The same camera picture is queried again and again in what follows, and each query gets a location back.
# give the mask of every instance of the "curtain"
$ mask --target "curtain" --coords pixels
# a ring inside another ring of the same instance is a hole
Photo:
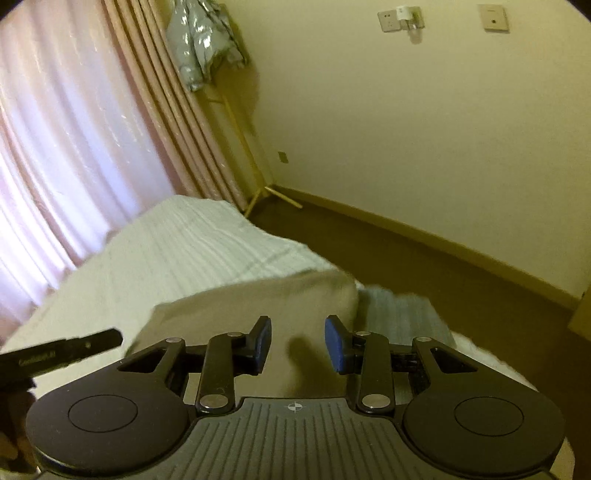
[[[186,192],[244,210],[244,195],[207,119],[174,68],[153,0],[104,2],[132,82]]]
[[[117,39],[100,0],[24,0],[0,22],[0,343],[175,191],[244,206],[194,99],[173,128]]]

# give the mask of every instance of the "circular pad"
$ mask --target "circular pad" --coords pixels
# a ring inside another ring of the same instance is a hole
[[[436,465],[470,476],[513,476],[545,466],[564,439],[564,419],[549,399],[527,387],[472,388],[449,374],[417,395],[402,425]]]
[[[27,415],[40,465],[75,478],[135,472],[175,448],[188,426],[183,400],[136,372],[83,377],[42,396]]]
[[[127,398],[95,395],[74,403],[68,416],[80,430],[104,433],[122,429],[137,415],[138,407]]]
[[[456,420],[477,435],[500,437],[516,431],[523,423],[519,407],[495,397],[464,400],[456,407]]]

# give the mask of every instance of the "coat rack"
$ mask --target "coat rack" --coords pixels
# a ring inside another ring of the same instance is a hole
[[[221,100],[216,100],[216,99],[211,99],[211,98],[208,98],[207,100],[211,103],[221,103],[224,105],[224,108],[226,109],[226,113],[228,115],[228,118],[230,119],[230,123],[232,124],[232,129],[234,130],[234,133],[238,137],[238,140],[240,140],[240,144],[241,144],[242,148],[244,149],[244,153],[246,154],[246,157],[248,159],[248,164],[252,170],[252,174],[255,177],[255,183],[257,186],[256,192],[253,195],[251,201],[249,202],[248,207],[244,211],[244,217],[248,218],[250,216],[250,214],[252,213],[252,209],[256,205],[257,201],[261,198],[261,195],[264,195],[266,193],[270,193],[271,195],[275,195],[276,197],[279,197],[281,200],[289,203],[290,205],[293,205],[295,208],[303,208],[303,205],[301,203],[298,203],[295,200],[290,199],[287,195],[284,195],[281,192],[278,192],[277,190],[275,190],[272,187],[272,184],[267,183],[267,181],[265,180],[265,177],[263,176],[263,174],[261,172],[261,169],[259,168],[258,164],[256,163],[255,156],[253,155],[252,150],[251,150],[250,146],[248,145],[248,142],[246,141],[246,137],[244,136],[244,133],[242,132],[242,128],[240,128],[240,125],[238,124],[238,120],[236,119],[236,115],[234,114],[234,110],[232,109],[232,105],[228,101],[228,97],[226,97],[226,95],[224,95],[224,93],[219,88],[217,88],[217,86],[215,84],[213,85],[213,87],[217,91],[217,95],[221,98]]]

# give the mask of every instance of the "brown carpet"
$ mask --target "brown carpet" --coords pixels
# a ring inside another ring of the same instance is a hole
[[[571,333],[568,310],[451,255],[331,210],[261,202],[253,223],[310,249],[360,282],[428,297],[449,326],[510,364],[562,410],[591,478],[591,343]]]

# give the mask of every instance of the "beige wall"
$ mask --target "beige wall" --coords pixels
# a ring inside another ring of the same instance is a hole
[[[420,44],[381,32],[392,0],[225,3],[252,67],[223,85],[278,184],[585,291],[591,24],[566,0],[506,1],[510,34],[478,1],[421,0]]]

